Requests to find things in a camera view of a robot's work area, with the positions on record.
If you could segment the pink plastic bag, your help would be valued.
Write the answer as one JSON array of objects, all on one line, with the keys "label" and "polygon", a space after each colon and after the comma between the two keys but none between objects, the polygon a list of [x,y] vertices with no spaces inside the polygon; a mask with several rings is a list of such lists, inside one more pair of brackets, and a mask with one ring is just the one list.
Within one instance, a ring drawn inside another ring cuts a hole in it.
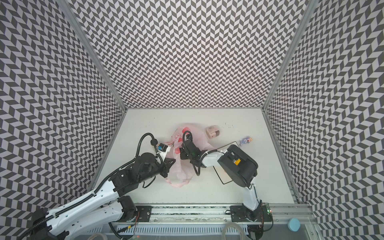
[{"label": "pink plastic bag", "polygon": [[183,124],[167,142],[171,147],[168,158],[175,159],[166,182],[173,188],[187,185],[196,176],[196,164],[203,152],[213,150],[206,133],[193,124]]}]

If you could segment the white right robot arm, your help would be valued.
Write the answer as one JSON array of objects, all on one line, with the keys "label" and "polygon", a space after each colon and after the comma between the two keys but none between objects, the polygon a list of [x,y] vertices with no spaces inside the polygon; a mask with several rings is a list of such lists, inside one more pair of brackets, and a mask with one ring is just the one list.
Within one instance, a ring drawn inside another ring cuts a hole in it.
[{"label": "white right robot arm", "polygon": [[264,222],[263,202],[256,190],[256,176],[258,164],[237,145],[230,145],[225,151],[200,150],[193,142],[191,131],[183,132],[181,154],[183,160],[190,160],[197,176],[202,168],[219,166],[224,169],[232,182],[242,188],[244,210],[240,216],[245,216],[248,221]]}]

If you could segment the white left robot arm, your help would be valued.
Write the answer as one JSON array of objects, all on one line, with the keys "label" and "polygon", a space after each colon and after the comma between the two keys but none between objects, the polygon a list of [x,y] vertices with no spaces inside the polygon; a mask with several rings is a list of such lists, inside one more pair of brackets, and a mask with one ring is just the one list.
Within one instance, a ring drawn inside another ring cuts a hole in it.
[{"label": "white left robot arm", "polygon": [[94,226],[138,219],[138,210],[128,193],[156,176],[168,176],[176,162],[168,159],[171,147],[158,143],[153,134],[140,140],[133,160],[112,171],[93,190],[55,209],[38,209],[32,214],[32,226],[19,240],[69,240]]}]

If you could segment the small jar black lid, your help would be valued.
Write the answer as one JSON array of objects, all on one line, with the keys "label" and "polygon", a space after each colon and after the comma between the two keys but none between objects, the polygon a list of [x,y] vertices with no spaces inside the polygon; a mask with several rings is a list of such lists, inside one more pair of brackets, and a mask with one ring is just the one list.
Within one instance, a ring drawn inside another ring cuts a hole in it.
[{"label": "small jar black lid", "polygon": [[152,140],[151,140],[151,145],[156,147],[156,146],[158,145],[158,140],[152,138]]}]

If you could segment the pink small box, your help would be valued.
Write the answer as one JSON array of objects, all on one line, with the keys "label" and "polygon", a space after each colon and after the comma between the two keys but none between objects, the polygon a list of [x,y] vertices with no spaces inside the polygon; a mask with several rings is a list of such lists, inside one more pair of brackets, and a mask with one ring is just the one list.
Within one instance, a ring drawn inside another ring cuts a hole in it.
[{"label": "pink small box", "polygon": [[213,138],[216,138],[220,135],[220,130],[218,128],[218,126],[214,125],[214,126],[209,126],[206,128],[206,135],[209,139],[213,139]]}]

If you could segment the white mat black border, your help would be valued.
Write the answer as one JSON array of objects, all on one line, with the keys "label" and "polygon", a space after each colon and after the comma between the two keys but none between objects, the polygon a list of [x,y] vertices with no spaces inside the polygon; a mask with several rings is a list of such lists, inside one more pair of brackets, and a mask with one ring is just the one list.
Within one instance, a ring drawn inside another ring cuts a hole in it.
[{"label": "white mat black border", "polygon": [[232,142],[232,143],[229,143],[221,148],[219,148],[218,150],[216,151],[213,151],[213,150],[210,150],[207,152],[208,154],[208,160],[203,160],[204,163],[208,163],[208,166],[209,167],[213,167],[213,169],[215,170],[219,180],[221,181],[221,183],[223,185],[226,185],[228,183],[231,183],[233,182],[233,180],[231,179],[231,177],[226,173],[226,171],[220,166],[220,164],[218,163],[218,159],[223,155],[225,154],[227,151],[228,151],[228,148],[231,146],[231,145],[235,145],[237,147],[239,147],[239,144],[237,142]]}]

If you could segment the purple small toy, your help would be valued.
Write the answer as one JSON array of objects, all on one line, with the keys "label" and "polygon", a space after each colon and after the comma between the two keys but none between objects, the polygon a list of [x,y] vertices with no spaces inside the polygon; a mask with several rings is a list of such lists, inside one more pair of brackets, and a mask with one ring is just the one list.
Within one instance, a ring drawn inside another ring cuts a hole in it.
[{"label": "purple small toy", "polygon": [[243,146],[243,145],[245,145],[245,144],[249,144],[249,143],[252,142],[252,141],[253,141],[253,139],[252,139],[250,136],[247,136],[247,137],[245,137],[245,138],[243,138],[243,139],[240,140],[239,145],[240,145],[240,147],[241,147],[241,146]]}]

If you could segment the light blue round cap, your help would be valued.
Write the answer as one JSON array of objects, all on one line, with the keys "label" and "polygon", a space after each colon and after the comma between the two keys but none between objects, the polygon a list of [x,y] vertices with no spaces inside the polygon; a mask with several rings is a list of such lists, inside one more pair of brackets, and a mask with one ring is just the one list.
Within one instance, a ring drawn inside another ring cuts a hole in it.
[{"label": "light blue round cap", "polygon": [[297,218],[292,218],[288,222],[288,228],[292,232],[297,232],[301,227],[301,222]]}]

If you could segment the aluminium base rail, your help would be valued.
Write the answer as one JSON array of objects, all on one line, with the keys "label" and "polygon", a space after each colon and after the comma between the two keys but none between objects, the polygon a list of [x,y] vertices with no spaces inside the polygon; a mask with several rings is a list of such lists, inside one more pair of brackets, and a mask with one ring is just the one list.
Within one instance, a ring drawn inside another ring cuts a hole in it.
[{"label": "aluminium base rail", "polygon": [[[232,221],[236,214],[230,213],[232,204],[152,204],[152,211],[144,213],[149,215],[148,222],[138,222],[137,228],[143,226],[161,225],[224,225]],[[255,222],[247,219],[238,221],[238,224],[270,224],[284,225],[290,219],[296,218],[302,225],[316,225],[318,222],[307,204],[269,204],[272,211],[272,220],[264,214],[264,220],[258,218]]]}]

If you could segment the aluminium corner post left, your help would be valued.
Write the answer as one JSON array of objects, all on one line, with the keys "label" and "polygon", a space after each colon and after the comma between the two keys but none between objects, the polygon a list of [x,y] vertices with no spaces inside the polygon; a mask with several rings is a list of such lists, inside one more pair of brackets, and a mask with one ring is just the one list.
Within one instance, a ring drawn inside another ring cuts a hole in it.
[{"label": "aluminium corner post left", "polygon": [[82,26],[78,22],[74,12],[70,8],[69,2],[65,1],[65,0],[57,0],[56,3],[59,5],[60,9],[64,13],[66,19],[68,20],[69,24],[73,28],[76,36],[78,37],[78,39],[80,40],[81,44],[85,48],[85,50],[88,53],[89,57],[93,61],[94,65],[96,66],[97,70],[99,71],[103,81],[105,82],[105,84],[109,88],[109,91],[111,92],[111,94],[113,95],[115,100],[117,101],[118,105],[124,111],[126,111],[127,108],[126,108],[126,106],[124,104],[124,101],[122,100],[120,94],[116,90],[116,88],[115,88],[115,86],[113,84],[113,81],[109,77],[109,75],[108,75],[107,71],[105,70],[104,66],[102,65],[100,59],[98,58],[98,55],[96,54],[93,46],[91,45],[88,37],[86,36]]}]

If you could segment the aluminium corner post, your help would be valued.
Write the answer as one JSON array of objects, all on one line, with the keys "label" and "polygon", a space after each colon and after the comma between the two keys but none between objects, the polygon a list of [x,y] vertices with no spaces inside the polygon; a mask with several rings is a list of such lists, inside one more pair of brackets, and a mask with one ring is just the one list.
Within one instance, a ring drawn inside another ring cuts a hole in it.
[{"label": "aluminium corner post", "polygon": [[107,71],[105,70],[104,66],[102,65],[100,59],[98,58],[98,55],[96,54],[93,46],[91,45],[88,37],[86,36],[82,26],[78,22],[74,12],[70,8],[69,2],[65,1],[65,0],[57,0],[56,3],[59,5],[60,9],[64,13],[66,19],[68,20],[69,24],[73,28],[76,36],[78,37],[78,39],[80,40],[81,44],[85,48],[85,50],[88,53],[89,57],[93,61],[94,65],[96,66],[97,70],[99,71],[103,81],[105,82],[105,84],[109,88],[109,91],[111,92],[111,94],[113,95],[115,100],[117,101],[118,105],[124,111],[126,111],[127,108],[126,108],[126,106],[124,104],[124,101],[122,100],[120,94],[116,90],[116,88],[115,88],[115,86],[113,84],[113,81],[109,77],[109,75],[108,75]]},{"label": "aluminium corner post", "polygon": [[268,106],[271,104],[273,97],[286,73],[286,70],[294,56],[294,53],[303,37],[303,34],[305,33],[305,30],[311,20],[312,15],[314,14],[317,5],[319,4],[318,0],[310,0],[308,2],[307,8],[304,12],[304,15],[298,25],[298,28],[293,36],[292,42],[289,45],[289,48],[287,50],[287,53],[283,59],[282,65],[278,71],[278,74],[273,81],[272,87],[270,89],[269,94],[267,95],[266,101],[262,107],[262,110],[265,112],[268,108]]}]

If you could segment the aluminium corner post right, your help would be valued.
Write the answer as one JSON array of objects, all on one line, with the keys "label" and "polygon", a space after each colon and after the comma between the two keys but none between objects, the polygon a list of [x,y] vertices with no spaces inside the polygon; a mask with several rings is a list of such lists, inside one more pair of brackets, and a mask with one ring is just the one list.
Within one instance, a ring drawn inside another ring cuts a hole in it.
[{"label": "aluminium corner post right", "polygon": [[278,74],[273,81],[272,87],[270,89],[269,94],[267,95],[266,101],[262,107],[262,110],[265,112],[268,108],[268,106],[271,104],[273,97],[286,73],[286,70],[294,56],[294,53],[303,37],[303,34],[305,33],[305,30],[311,20],[312,15],[314,14],[317,5],[319,4],[318,0],[310,0],[308,2],[307,8],[304,12],[304,15],[298,25],[298,28],[293,36],[292,42],[289,45],[289,48],[287,50],[287,53],[283,59],[282,65],[278,71]]}]

